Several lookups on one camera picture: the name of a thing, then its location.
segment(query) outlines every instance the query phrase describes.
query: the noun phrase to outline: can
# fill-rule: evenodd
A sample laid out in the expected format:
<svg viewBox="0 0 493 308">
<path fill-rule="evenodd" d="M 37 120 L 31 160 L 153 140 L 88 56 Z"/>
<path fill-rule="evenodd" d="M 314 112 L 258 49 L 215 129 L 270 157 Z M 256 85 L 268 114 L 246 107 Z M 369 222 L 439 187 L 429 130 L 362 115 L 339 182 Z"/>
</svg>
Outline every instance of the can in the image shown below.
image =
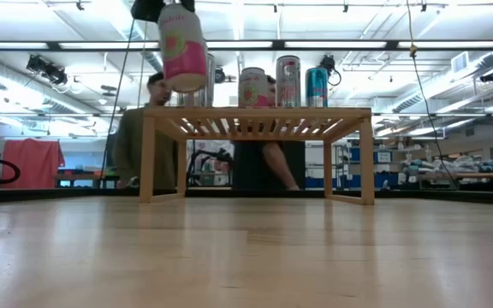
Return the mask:
<svg viewBox="0 0 493 308">
<path fill-rule="evenodd" d="M 206 42 L 199 17 L 176 3 L 163 8 L 157 24 L 169 88 L 183 93 L 205 87 Z"/>
<path fill-rule="evenodd" d="M 178 106 L 182 107 L 212 107 L 214 100 L 214 73 L 216 61 L 213 55 L 206 57 L 206 86 L 201 90 L 190 93 L 178 93 Z"/>
<path fill-rule="evenodd" d="M 269 86 L 262 68 L 245 68 L 239 76 L 239 107 L 275 106 L 268 101 Z"/>
<path fill-rule="evenodd" d="M 306 72 L 306 104 L 328 107 L 328 72 L 326 68 L 309 68 Z"/>
<path fill-rule="evenodd" d="M 297 56 L 281 56 L 276 62 L 277 106 L 300 107 L 300 59 Z"/>
</svg>

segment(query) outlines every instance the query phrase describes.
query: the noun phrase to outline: man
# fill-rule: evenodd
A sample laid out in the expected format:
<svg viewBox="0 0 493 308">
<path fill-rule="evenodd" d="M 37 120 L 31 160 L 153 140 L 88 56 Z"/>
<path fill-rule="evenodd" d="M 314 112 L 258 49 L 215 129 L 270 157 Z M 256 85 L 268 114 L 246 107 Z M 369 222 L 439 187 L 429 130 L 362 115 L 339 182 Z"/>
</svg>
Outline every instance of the man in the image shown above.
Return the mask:
<svg viewBox="0 0 493 308">
<path fill-rule="evenodd" d="M 267 76 L 270 86 L 268 99 L 275 101 L 276 81 Z M 299 190 L 281 146 L 276 141 L 235 142 L 235 189 Z"/>
<path fill-rule="evenodd" d="M 127 110 L 119 124 L 113 158 L 121 177 L 119 188 L 128 185 L 131 179 L 140 177 L 142 164 L 142 126 L 144 109 L 164 106 L 170 100 L 171 91 L 164 82 L 163 73 L 154 74 L 147 81 L 150 102 L 136 110 Z M 154 189 L 175 189 L 174 140 L 160 132 L 157 134 Z"/>
</svg>

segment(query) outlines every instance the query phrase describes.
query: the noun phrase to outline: blue can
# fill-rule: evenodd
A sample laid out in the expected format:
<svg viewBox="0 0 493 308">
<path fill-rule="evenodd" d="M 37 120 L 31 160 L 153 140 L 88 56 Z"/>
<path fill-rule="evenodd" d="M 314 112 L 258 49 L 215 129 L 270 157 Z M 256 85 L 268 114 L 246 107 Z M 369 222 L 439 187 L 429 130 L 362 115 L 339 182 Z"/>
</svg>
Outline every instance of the blue can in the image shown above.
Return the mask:
<svg viewBox="0 0 493 308">
<path fill-rule="evenodd" d="M 326 68 L 309 68 L 306 72 L 307 107 L 328 107 L 328 73 Z"/>
</svg>

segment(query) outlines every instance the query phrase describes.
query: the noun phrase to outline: pink can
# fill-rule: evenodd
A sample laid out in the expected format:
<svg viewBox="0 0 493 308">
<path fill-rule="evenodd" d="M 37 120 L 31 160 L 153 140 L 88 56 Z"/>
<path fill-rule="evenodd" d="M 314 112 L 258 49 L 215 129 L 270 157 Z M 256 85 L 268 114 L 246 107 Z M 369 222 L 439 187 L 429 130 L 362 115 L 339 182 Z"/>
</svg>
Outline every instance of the pink can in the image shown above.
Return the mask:
<svg viewBox="0 0 493 308">
<path fill-rule="evenodd" d="M 239 107 L 275 106 L 268 101 L 269 85 L 262 68 L 245 68 L 239 77 Z"/>
<path fill-rule="evenodd" d="M 206 84 L 206 42 L 195 13 L 181 4 L 164 7 L 158 20 L 164 78 L 170 89 L 195 92 Z"/>
</svg>

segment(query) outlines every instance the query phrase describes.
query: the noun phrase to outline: red cloth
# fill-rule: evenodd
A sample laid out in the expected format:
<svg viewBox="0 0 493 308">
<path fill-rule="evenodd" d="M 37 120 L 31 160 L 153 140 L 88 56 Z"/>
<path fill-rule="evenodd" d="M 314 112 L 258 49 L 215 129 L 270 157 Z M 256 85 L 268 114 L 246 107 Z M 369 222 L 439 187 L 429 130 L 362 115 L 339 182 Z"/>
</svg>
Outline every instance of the red cloth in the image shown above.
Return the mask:
<svg viewBox="0 0 493 308">
<path fill-rule="evenodd" d="M 1 188 L 54 188 L 54 175 L 64 165 L 58 141 L 7 140 L 3 159 L 15 164 L 21 170 L 21 177 Z M 13 169 L 3 165 L 2 179 L 12 177 L 13 173 Z"/>
</svg>

